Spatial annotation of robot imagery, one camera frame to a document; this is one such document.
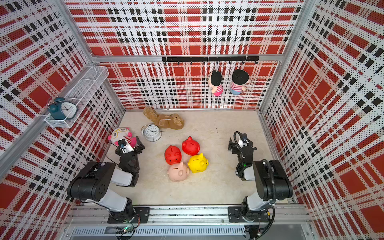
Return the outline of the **silver alarm clock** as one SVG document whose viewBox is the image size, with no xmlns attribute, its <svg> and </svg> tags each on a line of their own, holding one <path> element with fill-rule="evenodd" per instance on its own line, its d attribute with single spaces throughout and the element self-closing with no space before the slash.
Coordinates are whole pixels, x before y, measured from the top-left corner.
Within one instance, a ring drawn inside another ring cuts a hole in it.
<svg viewBox="0 0 384 240">
<path fill-rule="evenodd" d="M 156 142 L 162 137 L 163 131 L 154 124 L 148 124 L 142 127 L 142 135 L 149 142 Z"/>
</svg>

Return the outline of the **green circuit board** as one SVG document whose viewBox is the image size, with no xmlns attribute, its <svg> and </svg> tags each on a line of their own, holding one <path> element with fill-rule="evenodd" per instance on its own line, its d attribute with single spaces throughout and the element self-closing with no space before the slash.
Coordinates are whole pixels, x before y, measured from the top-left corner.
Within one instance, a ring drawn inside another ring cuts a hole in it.
<svg viewBox="0 0 384 240">
<path fill-rule="evenodd" d="M 134 232 L 134 227 L 117 227 L 115 230 L 116 235 L 131 235 Z"/>
</svg>

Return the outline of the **doll with pink shirt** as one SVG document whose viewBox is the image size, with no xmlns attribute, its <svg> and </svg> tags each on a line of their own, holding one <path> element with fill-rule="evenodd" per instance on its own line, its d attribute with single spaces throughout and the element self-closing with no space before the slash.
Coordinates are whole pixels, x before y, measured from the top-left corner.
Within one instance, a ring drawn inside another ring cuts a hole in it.
<svg viewBox="0 0 384 240">
<path fill-rule="evenodd" d="M 219 97 L 223 93 L 222 74 L 219 71 L 213 70 L 210 72 L 208 75 L 208 84 L 215 97 Z"/>
</svg>

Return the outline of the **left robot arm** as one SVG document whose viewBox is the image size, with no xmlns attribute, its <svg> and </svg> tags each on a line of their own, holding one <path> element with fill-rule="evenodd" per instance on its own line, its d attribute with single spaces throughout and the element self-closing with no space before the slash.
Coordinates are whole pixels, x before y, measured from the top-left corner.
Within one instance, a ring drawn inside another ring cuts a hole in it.
<svg viewBox="0 0 384 240">
<path fill-rule="evenodd" d="M 109 211 L 109 223 L 129 223 L 134 218 L 141 221 L 140 213 L 134 209 L 132 200 L 117 194 L 110 184 L 133 188 L 139 180 L 140 164 L 138 154 L 145 149 L 138 144 L 128 151 L 127 146 L 119 144 L 119 167 L 115 163 L 90 162 L 71 181 L 67 188 L 70 198 L 81 203 L 95 203 Z"/>
</svg>

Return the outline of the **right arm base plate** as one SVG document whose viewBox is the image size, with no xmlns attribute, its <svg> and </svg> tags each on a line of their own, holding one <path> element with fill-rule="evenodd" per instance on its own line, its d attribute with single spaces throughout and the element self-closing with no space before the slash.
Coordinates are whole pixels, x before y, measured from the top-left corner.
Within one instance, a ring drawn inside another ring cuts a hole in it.
<svg viewBox="0 0 384 240">
<path fill-rule="evenodd" d="M 266 211 L 250 211 L 247 207 L 228 207 L 230 223 L 267 223 L 269 215 Z"/>
</svg>

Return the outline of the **brown plush dog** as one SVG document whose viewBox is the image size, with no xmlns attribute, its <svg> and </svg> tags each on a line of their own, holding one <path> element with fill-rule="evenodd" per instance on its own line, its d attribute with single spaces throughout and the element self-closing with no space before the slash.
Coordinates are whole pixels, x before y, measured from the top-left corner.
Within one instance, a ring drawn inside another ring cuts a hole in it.
<svg viewBox="0 0 384 240">
<path fill-rule="evenodd" d="M 143 114 L 161 129 L 180 130 L 185 125 L 184 119 L 178 114 L 158 114 L 154 109 L 149 107 L 144 108 Z"/>
</svg>

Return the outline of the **pink owl plush toy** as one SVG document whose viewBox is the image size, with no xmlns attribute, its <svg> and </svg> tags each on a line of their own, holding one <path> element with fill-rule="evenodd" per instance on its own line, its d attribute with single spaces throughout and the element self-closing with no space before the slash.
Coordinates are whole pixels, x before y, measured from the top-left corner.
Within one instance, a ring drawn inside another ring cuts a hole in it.
<svg viewBox="0 0 384 240">
<path fill-rule="evenodd" d="M 108 140 L 115 145 L 117 145 L 118 141 L 122 139 L 124 139 L 132 148 L 137 145 L 136 137 L 134 137 L 129 128 L 126 127 L 117 128 L 111 133 L 110 136 L 108 136 Z"/>
</svg>

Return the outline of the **red piggy bank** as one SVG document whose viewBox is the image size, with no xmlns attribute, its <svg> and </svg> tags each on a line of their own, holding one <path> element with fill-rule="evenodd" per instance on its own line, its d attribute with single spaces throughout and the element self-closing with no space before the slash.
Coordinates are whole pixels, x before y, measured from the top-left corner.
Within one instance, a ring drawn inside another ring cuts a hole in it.
<svg viewBox="0 0 384 240">
<path fill-rule="evenodd" d="M 195 156 L 200 152 L 200 144 L 189 136 L 185 141 L 183 141 L 182 149 L 187 155 Z"/>
<path fill-rule="evenodd" d="M 179 164 L 182 161 L 182 153 L 176 146 L 169 146 L 165 151 L 165 160 L 169 165 Z"/>
</svg>

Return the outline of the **yellow piggy bank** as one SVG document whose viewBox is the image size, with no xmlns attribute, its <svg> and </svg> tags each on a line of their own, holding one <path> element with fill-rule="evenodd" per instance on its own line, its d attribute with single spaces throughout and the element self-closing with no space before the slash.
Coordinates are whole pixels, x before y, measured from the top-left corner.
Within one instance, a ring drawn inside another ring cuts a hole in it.
<svg viewBox="0 0 384 240">
<path fill-rule="evenodd" d="M 188 162 L 188 167 L 192 173 L 204 172 L 209 165 L 209 160 L 204 156 L 203 153 L 192 156 Z"/>
</svg>

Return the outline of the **aluminium front rail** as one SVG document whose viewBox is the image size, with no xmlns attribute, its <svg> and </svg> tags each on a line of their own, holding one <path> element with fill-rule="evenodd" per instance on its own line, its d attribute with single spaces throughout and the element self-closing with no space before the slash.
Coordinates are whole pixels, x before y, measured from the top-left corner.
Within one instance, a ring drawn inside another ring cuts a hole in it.
<svg viewBox="0 0 384 240">
<path fill-rule="evenodd" d="M 96 206 L 74 207 L 70 212 L 61 240 L 74 239 L 137 239 L 139 237 L 191 237 L 207 239 L 209 236 L 238 236 L 249 238 L 250 228 L 270 229 L 263 239 L 315 240 L 310 215 L 303 205 L 277 204 L 269 211 L 267 223 L 230 223 L 228 207 L 239 205 L 154 205 L 149 207 L 146 224 L 108 224 L 109 212 Z M 117 227 L 134 227 L 131 235 L 116 235 Z"/>
</svg>

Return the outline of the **teal alarm clock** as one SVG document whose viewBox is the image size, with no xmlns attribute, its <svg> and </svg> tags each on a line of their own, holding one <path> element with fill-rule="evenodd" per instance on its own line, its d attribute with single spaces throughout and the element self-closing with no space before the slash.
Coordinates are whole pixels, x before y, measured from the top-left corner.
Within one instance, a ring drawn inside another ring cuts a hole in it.
<svg viewBox="0 0 384 240">
<path fill-rule="evenodd" d="M 49 105 L 48 111 L 54 120 L 71 120 L 75 117 L 78 108 L 74 103 L 68 102 L 63 97 L 57 97 Z"/>
</svg>

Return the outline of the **black hook rail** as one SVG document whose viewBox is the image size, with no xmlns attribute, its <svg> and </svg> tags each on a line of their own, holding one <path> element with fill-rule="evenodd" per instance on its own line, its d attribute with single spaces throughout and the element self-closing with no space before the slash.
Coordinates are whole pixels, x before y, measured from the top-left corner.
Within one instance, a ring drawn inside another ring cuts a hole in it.
<svg viewBox="0 0 384 240">
<path fill-rule="evenodd" d="M 259 56 L 219 56 L 219 57 L 162 57 L 163 63 L 181 63 L 181 62 L 258 62 Z"/>
</svg>

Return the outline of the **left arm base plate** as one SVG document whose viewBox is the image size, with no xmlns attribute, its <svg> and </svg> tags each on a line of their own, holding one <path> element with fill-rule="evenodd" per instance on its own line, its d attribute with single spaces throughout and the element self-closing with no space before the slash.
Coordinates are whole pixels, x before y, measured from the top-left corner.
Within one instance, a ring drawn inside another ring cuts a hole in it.
<svg viewBox="0 0 384 240">
<path fill-rule="evenodd" d="M 122 212 L 109 211 L 108 224 L 146 224 L 150 215 L 149 207 L 133 207 Z"/>
</svg>

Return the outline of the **doll with blue pants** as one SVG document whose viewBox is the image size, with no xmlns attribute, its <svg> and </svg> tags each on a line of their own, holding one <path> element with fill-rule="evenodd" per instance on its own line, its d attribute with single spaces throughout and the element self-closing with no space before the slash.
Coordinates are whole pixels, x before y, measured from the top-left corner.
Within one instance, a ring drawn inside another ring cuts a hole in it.
<svg viewBox="0 0 384 240">
<path fill-rule="evenodd" d="M 233 95 L 240 95 L 246 91 L 245 84 L 249 81 L 249 74 L 240 69 L 234 70 L 232 74 L 232 83 L 230 86 L 230 93 Z"/>
</svg>

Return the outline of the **pink piggy bank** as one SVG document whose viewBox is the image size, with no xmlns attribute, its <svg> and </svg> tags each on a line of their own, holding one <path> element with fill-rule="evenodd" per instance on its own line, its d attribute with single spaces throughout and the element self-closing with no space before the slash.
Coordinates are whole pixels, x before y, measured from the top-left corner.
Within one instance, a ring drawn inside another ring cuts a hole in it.
<svg viewBox="0 0 384 240">
<path fill-rule="evenodd" d="M 188 178 L 189 172 L 190 170 L 184 164 L 184 162 L 180 162 L 180 163 L 171 165 L 167 171 L 167 174 L 171 181 L 181 182 Z"/>
</svg>

